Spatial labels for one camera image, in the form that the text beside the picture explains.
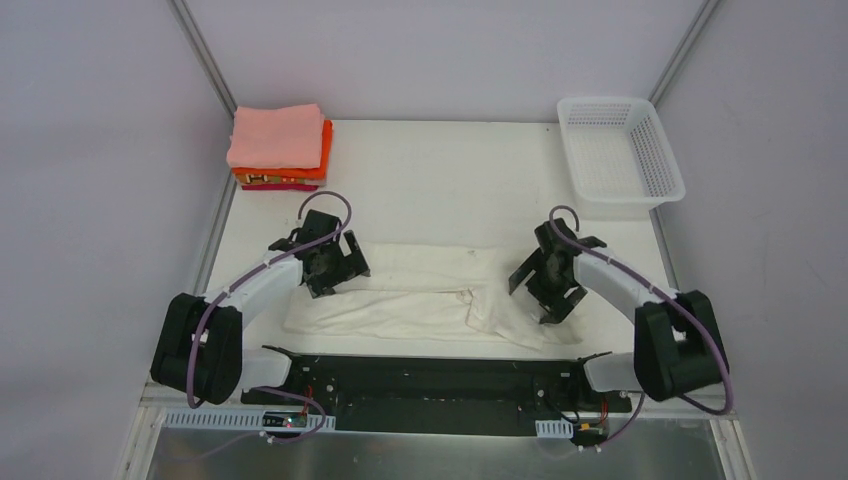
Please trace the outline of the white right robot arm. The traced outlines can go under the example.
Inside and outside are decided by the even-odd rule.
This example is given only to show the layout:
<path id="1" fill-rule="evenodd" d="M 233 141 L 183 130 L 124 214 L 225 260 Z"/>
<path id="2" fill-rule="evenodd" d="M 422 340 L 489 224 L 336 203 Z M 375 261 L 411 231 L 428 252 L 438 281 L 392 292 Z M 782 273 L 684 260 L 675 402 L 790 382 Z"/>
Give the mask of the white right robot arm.
<path id="1" fill-rule="evenodd" d="M 617 259 L 606 243 L 579 238 L 560 218 L 535 228 L 536 249 L 511 274 L 539 303 L 541 324 L 562 323 L 593 292 L 633 326 L 633 349 L 601 354 L 583 363 L 567 384 L 569 400 L 595 408 L 609 391 L 637 391 L 655 401 L 687 399 L 691 392 L 730 385 L 729 364 L 714 311 L 700 291 L 661 287 Z"/>

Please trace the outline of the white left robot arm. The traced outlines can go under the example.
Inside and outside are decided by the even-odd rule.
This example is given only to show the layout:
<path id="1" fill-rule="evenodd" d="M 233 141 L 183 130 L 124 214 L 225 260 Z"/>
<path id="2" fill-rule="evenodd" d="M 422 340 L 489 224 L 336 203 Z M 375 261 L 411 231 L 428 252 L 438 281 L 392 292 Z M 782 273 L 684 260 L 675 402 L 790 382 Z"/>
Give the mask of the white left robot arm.
<path id="1" fill-rule="evenodd" d="M 277 301 L 299 289 L 314 298 L 370 273 L 346 221 L 317 210 L 286 238 L 269 245 L 258 263 L 227 285 L 202 295 L 181 293 L 167 309 L 150 367 L 152 380 L 186 395 L 192 407 L 220 405 L 258 387 L 281 404 L 297 402 L 305 378 L 291 355 L 270 347 L 248 348 L 246 327 Z"/>

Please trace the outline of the cream white t shirt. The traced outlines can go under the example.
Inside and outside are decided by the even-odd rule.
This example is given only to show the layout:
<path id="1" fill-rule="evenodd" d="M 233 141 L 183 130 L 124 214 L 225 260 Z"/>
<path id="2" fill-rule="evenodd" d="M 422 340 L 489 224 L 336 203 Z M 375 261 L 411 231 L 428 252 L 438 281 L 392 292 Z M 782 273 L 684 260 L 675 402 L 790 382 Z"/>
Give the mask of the cream white t shirt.
<path id="1" fill-rule="evenodd" d="M 393 340 L 492 341 L 541 350 L 574 345 L 566 322 L 543 325 L 542 308 L 526 288 L 508 291 L 508 277 L 527 248 L 471 248 L 365 243 L 370 267 L 312 298 L 304 290 L 282 314 L 288 332 Z"/>

